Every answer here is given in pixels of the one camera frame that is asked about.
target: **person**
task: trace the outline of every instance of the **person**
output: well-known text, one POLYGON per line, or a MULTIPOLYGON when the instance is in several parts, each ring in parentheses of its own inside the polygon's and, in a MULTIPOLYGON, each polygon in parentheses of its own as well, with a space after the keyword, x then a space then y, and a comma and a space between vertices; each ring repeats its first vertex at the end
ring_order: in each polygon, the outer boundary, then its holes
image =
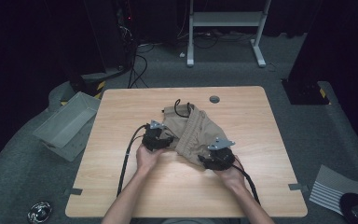
MULTIPOLYGON (((127 224, 131 222, 132 212, 140 196, 142 187, 145 184, 150 172, 155 167, 159 155, 165 150, 149 151, 144 145, 140 145, 136 151, 137 170, 130 182, 117 196, 115 201, 107 210, 103 217, 103 224, 127 224)), ((252 224, 269 224, 274 223, 266 211, 256 202, 252 194, 245 187, 244 176, 238 170, 229 168, 225 171, 214 171, 223 181, 224 185, 235 195, 241 210, 248 217, 252 224)), ((189 218, 184 222, 175 220, 164 223, 191 223, 189 218)))

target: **beige fabric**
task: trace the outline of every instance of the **beige fabric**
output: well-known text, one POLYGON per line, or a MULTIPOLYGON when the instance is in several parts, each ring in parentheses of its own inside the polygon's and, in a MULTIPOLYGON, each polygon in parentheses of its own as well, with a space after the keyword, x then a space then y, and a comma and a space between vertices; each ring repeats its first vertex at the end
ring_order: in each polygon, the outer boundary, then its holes
POLYGON ((164 108, 163 124, 167 129, 162 132, 160 138, 173 135, 175 139, 170 148, 190 162, 202 165, 198 155, 210 158, 208 146, 214 143, 216 137, 227 138, 223 130, 208 118, 205 111, 199 110, 194 105, 189 105, 188 108, 190 114, 188 114, 187 105, 178 105, 176 111, 183 116, 189 115, 189 118, 178 116, 174 111, 174 106, 164 108))

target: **white metal stand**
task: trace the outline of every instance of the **white metal stand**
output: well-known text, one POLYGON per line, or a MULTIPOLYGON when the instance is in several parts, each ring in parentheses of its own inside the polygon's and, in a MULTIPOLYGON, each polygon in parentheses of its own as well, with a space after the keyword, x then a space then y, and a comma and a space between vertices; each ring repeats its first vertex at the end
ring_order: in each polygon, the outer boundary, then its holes
POLYGON ((258 44, 269 14, 271 0, 266 1, 263 11, 257 12, 194 12, 193 1, 190 0, 187 66, 192 67, 194 65, 193 30, 196 26, 257 26, 256 38, 251 39, 251 45, 257 58, 258 66, 266 66, 258 44))

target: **plastic bin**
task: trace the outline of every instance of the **plastic bin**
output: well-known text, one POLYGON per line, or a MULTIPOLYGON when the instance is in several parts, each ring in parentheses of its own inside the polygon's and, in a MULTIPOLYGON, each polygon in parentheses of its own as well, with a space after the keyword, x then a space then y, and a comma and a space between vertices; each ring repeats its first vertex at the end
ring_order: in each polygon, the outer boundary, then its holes
POLYGON ((78 92, 34 131, 41 143, 68 161, 86 147, 101 100, 78 92))

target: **light wood surface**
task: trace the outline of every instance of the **light wood surface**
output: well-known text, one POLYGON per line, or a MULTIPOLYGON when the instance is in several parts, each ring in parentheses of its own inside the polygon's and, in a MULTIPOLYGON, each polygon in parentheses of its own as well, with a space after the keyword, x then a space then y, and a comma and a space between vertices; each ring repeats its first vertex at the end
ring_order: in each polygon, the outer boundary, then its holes
MULTIPOLYGON (((126 148, 138 127, 162 122, 165 106, 190 102, 219 125, 244 169, 255 182, 262 206, 272 217, 303 217, 307 207, 297 183, 269 101, 261 87, 107 90, 80 164, 68 217, 103 217, 116 198, 126 148), (216 95, 220 103, 213 104, 216 95)), ((124 186, 136 170, 134 142, 124 186)), ((163 153, 147 179, 134 217, 243 217, 233 196, 210 170, 174 151, 163 153)))

